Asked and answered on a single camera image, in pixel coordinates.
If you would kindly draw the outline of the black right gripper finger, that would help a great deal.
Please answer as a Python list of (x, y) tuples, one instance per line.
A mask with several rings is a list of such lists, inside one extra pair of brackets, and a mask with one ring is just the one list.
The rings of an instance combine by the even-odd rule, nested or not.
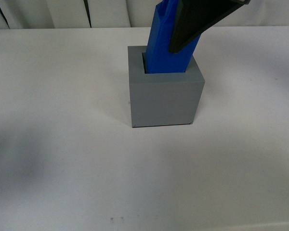
[(169, 52), (180, 52), (204, 31), (249, 3), (249, 0), (180, 0)]

